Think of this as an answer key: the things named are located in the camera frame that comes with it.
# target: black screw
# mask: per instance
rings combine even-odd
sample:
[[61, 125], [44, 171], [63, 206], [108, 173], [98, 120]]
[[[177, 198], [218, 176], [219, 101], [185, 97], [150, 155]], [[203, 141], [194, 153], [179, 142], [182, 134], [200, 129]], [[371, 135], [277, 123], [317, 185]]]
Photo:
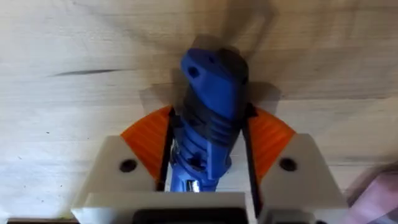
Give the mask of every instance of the black screw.
[[279, 166], [288, 172], [294, 172], [297, 170], [297, 163], [291, 158], [282, 158], [279, 161]]
[[131, 172], [137, 167], [137, 161], [134, 159], [126, 159], [120, 163], [119, 170], [121, 172]]

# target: wooden surface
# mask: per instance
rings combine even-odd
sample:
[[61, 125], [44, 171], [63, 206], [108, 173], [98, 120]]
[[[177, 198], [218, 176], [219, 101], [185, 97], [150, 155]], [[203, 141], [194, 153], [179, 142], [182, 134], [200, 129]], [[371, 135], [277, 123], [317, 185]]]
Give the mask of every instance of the wooden surface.
[[259, 105], [315, 138], [342, 191], [398, 160], [396, 0], [0, 3], [0, 217], [67, 216], [104, 137], [168, 103], [194, 42], [248, 57]]

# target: screw hole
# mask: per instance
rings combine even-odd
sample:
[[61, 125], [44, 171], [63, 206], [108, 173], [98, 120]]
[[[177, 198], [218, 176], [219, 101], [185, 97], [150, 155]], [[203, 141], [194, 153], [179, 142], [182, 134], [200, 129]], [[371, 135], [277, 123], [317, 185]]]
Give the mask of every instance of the screw hole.
[[126, 159], [120, 163], [119, 170], [121, 172], [131, 172], [137, 167], [137, 161], [134, 159]]
[[196, 78], [197, 76], [199, 76], [199, 71], [197, 68], [195, 67], [189, 67], [188, 68], [188, 73], [192, 78]]
[[279, 166], [288, 172], [297, 170], [297, 163], [291, 158], [283, 158], [279, 161]]

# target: blue power tool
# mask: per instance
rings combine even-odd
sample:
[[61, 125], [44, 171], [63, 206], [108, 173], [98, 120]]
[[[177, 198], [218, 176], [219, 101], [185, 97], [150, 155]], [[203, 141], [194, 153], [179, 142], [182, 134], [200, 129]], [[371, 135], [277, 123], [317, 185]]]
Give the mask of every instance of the blue power tool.
[[229, 154], [242, 128], [248, 65], [231, 50], [190, 49], [181, 69], [189, 87], [171, 117], [170, 191], [213, 192], [231, 167]]

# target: orange plastic part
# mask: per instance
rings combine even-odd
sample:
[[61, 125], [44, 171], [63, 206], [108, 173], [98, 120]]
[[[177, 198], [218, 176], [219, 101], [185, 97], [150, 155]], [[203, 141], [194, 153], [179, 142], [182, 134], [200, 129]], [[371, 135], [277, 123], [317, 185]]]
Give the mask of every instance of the orange plastic part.
[[255, 109], [257, 116], [249, 118], [248, 124], [256, 179], [260, 184], [295, 131], [268, 112]]
[[166, 106], [154, 111], [121, 134], [156, 182], [160, 178], [171, 109], [171, 106]]

